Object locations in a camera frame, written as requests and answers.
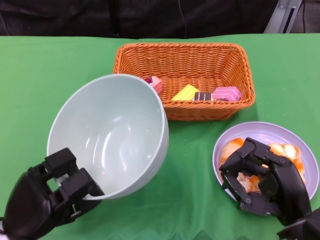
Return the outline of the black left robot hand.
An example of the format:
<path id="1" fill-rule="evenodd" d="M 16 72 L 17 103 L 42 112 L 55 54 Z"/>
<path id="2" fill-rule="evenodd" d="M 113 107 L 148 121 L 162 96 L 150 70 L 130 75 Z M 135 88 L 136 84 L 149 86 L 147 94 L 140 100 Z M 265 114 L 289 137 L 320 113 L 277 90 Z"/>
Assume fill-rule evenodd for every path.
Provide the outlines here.
<path id="1" fill-rule="evenodd" d="M 94 209 L 104 192 L 69 148 L 30 167 L 15 184 L 0 221 L 9 240 L 38 240 L 54 228 L 74 222 Z"/>

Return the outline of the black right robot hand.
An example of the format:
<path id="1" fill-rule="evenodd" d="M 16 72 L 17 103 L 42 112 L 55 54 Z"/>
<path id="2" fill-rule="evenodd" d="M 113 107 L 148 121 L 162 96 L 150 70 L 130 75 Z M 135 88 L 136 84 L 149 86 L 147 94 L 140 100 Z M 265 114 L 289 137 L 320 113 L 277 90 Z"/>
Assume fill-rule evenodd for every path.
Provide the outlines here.
<path id="1" fill-rule="evenodd" d="M 223 189 L 228 189 L 238 208 L 277 217 L 289 226 L 312 214 L 306 186 L 294 163 L 271 151 L 270 146 L 250 137 L 219 167 Z M 259 178 L 259 192 L 247 192 L 239 173 Z"/>

